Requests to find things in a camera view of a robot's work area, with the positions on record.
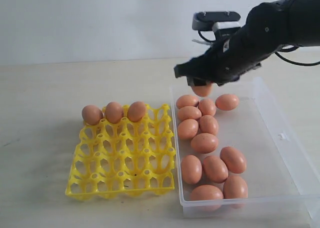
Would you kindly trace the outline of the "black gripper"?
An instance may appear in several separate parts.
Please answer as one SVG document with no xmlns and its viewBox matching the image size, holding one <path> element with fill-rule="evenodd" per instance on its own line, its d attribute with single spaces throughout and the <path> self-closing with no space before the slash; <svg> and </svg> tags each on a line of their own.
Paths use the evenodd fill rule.
<svg viewBox="0 0 320 228">
<path fill-rule="evenodd" d="M 237 81 L 275 51 L 275 29 L 244 25 L 229 39 L 214 44 L 204 54 L 177 64 L 175 78 L 186 77 L 190 87 L 223 85 Z"/>
</svg>

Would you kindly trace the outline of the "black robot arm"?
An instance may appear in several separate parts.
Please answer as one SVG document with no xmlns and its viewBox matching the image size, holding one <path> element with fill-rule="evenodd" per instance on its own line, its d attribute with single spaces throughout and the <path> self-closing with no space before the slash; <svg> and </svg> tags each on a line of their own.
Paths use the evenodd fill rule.
<svg viewBox="0 0 320 228">
<path fill-rule="evenodd" d="M 192 29 L 213 32 L 204 54 L 174 67 L 189 86 L 222 86 L 259 68 L 271 55 L 281 57 L 301 47 L 320 44 L 320 0 L 263 2 L 250 10 L 244 25 L 235 11 L 195 13 Z"/>
</svg>

